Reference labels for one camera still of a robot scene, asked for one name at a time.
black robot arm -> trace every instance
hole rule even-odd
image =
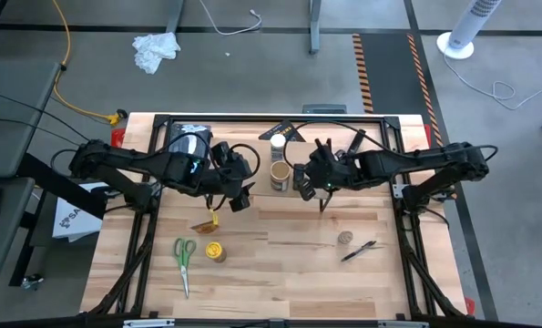
[[[134,149],[111,147],[101,140],[90,140],[80,146],[69,168],[75,178],[94,178],[121,191],[125,202],[136,210],[154,205],[155,195],[163,187],[192,197],[223,195],[231,199],[233,211],[250,206],[249,188],[242,182],[251,177],[251,168],[241,154],[221,142],[211,149],[214,169],[208,159],[184,152],[158,151],[147,154]],[[119,169],[148,174],[158,183],[133,182]]]
[[[390,149],[356,152],[359,147],[357,140],[348,151],[340,150],[335,155],[329,139],[326,144],[315,140],[317,149],[309,156],[309,162],[294,166],[296,173],[299,171],[294,175],[299,179],[295,185],[300,186],[304,200],[314,196],[314,189],[330,192],[362,190],[393,181],[398,174],[440,169],[420,185],[402,189],[405,209],[420,212],[431,196],[450,189],[459,181],[481,180],[489,172],[481,148],[466,142],[399,154]]]

wooden tabletop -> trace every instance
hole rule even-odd
[[[148,149],[154,115],[130,115],[123,148]],[[428,148],[421,117],[399,118],[406,151]],[[206,235],[198,235],[189,228],[211,220],[204,199],[164,190],[143,313],[159,311],[159,317],[217,319],[369,320],[394,319],[396,313],[409,317],[387,185],[339,191],[320,214],[318,200],[305,202],[298,193],[279,193],[268,188],[270,144],[258,141],[258,136],[276,123],[200,124],[211,126],[215,137],[212,144],[218,140],[230,144],[251,140],[262,158],[261,170],[253,178],[257,187],[251,193],[248,209],[232,213],[228,205],[224,206],[219,211],[220,227]],[[373,125],[354,126],[365,129],[376,140],[381,139],[379,128]],[[287,156],[291,162],[306,162],[315,138],[323,142],[332,138],[334,149],[347,149],[354,136],[349,129],[329,124],[310,125],[300,132],[307,143],[289,144]],[[365,141],[361,149],[377,147]],[[240,153],[254,167],[248,150],[240,149]],[[432,174],[432,171],[419,172],[411,178],[413,183],[420,183]],[[129,176],[140,178],[135,174]],[[115,201],[109,207],[118,204]],[[429,208],[443,212],[438,203],[433,202]],[[122,273],[132,223],[130,210],[116,210],[105,217],[82,311],[97,305]],[[420,227],[432,277],[454,306],[464,312],[465,301],[448,229],[427,213],[421,215]],[[350,244],[338,243],[342,231],[353,233]],[[173,242],[178,237],[191,238],[198,245],[189,260],[189,299],[185,297],[178,265],[172,257]],[[343,256],[371,240],[382,248],[340,262]],[[220,242],[227,251],[224,263],[206,257],[205,247],[210,241]],[[415,282],[424,311],[422,284],[418,278]],[[128,305],[132,304],[136,283],[133,278]]]

pen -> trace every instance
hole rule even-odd
[[[355,255],[361,253],[363,250],[369,249],[370,247],[374,246],[375,243],[376,243],[376,241],[368,241],[368,242],[366,242],[362,247],[360,247],[359,250],[354,251],[354,252],[349,253],[348,255],[346,255],[346,256],[342,259],[342,261],[348,261],[348,260],[350,260],[352,257],[354,257]]]

gray floor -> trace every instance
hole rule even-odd
[[[209,26],[197,1],[189,0],[181,24]],[[332,28],[407,28],[402,0],[324,0],[322,26]],[[450,29],[468,0],[413,0],[421,28]],[[206,2],[220,26],[247,26],[248,10],[270,27],[307,26],[307,1],[225,0]],[[163,26],[167,0],[59,1],[75,25]],[[49,0],[10,0],[1,23],[59,24]],[[504,0],[486,29],[542,29],[542,0]],[[182,51],[164,61],[155,76],[133,64],[137,34],[73,33],[73,56],[60,88],[63,96],[99,113],[129,111],[283,112],[305,103],[342,103],[361,112],[362,103],[351,37],[323,35],[317,57],[307,53],[306,35],[178,35]],[[59,60],[65,36],[59,32],[0,31],[0,58]],[[427,60],[451,141],[496,144],[482,182],[465,184],[465,195],[502,321],[542,324],[542,97],[512,112],[461,84],[438,55],[435,38],[424,38]],[[518,89],[522,99],[542,88],[542,37],[479,37],[476,53],[456,69],[487,90],[494,80]],[[50,102],[59,115],[91,138],[108,140],[109,129]],[[69,131],[43,118],[41,127]],[[67,145],[37,133],[30,151],[43,160]],[[58,167],[67,161],[60,159]],[[465,295],[477,298],[455,209],[446,206]],[[63,245],[38,254],[33,270],[48,281],[38,292],[5,287],[21,244],[17,238],[0,280],[1,320],[69,315],[78,309],[94,240]],[[62,297],[51,302],[51,296]]]

orange striped tape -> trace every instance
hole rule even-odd
[[[363,111],[373,114],[372,93],[370,93],[370,82],[368,81],[368,71],[363,61],[362,39],[359,34],[352,35],[353,52],[355,53],[355,65],[358,67],[358,77],[360,78],[360,89],[362,90]]]
[[[413,53],[414,67],[416,68],[416,74],[420,80],[420,88],[423,90],[424,104],[426,105],[426,111],[428,116],[431,119],[431,126],[433,128],[433,134],[435,135],[436,144],[439,147],[443,146],[443,139],[441,138],[441,132],[438,129],[438,123],[436,122],[435,111],[433,110],[433,105],[431,104],[431,96],[428,94],[428,87],[426,86],[426,79],[424,78],[423,68],[420,64],[420,59],[418,57],[418,51],[416,50],[416,43],[414,42],[414,36],[407,34],[408,36],[408,46],[410,51]]]

